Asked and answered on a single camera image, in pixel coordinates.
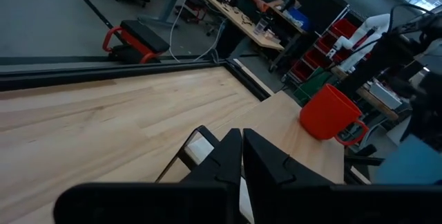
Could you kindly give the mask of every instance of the red stool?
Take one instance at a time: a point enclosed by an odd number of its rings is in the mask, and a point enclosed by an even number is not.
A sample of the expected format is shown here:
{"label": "red stool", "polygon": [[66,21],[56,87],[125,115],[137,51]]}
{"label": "red stool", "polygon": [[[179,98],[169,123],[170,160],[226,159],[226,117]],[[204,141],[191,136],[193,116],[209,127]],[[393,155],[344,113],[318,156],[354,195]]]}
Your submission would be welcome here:
{"label": "red stool", "polygon": [[147,26],[136,20],[123,20],[120,26],[110,29],[103,42],[103,49],[106,52],[114,52],[109,48],[109,41],[112,35],[120,31],[121,37],[138,52],[142,54],[137,63],[144,64],[148,60],[166,52],[170,45]]}

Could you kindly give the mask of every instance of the table leg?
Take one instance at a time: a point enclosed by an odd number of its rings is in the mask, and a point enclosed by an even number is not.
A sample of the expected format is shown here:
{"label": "table leg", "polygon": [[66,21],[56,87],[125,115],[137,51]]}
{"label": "table leg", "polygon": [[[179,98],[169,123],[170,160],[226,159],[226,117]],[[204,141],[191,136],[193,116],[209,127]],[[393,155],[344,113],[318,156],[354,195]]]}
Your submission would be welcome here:
{"label": "table leg", "polygon": [[251,39],[250,37],[245,37],[241,40],[241,42],[236,46],[235,50],[230,54],[229,59],[237,59],[239,58],[244,51],[250,46]]}
{"label": "table leg", "polygon": [[281,53],[277,56],[277,58],[272,61],[270,68],[269,68],[269,72],[272,73],[275,71],[275,69],[278,67],[278,63],[281,61],[282,57],[284,57],[285,54],[287,54],[287,52],[289,52],[290,48],[295,45],[295,43],[298,41],[299,37],[301,36],[300,33],[296,33],[296,35],[291,38],[289,44],[287,44],[284,48],[283,51],[281,51]]}
{"label": "table leg", "polygon": [[143,24],[161,24],[163,26],[172,27],[173,23],[168,22],[167,19],[172,13],[173,8],[177,0],[167,0],[166,5],[163,7],[159,17],[150,17],[148,15],[141,15],[138,17],[138,21],[141,21]]}

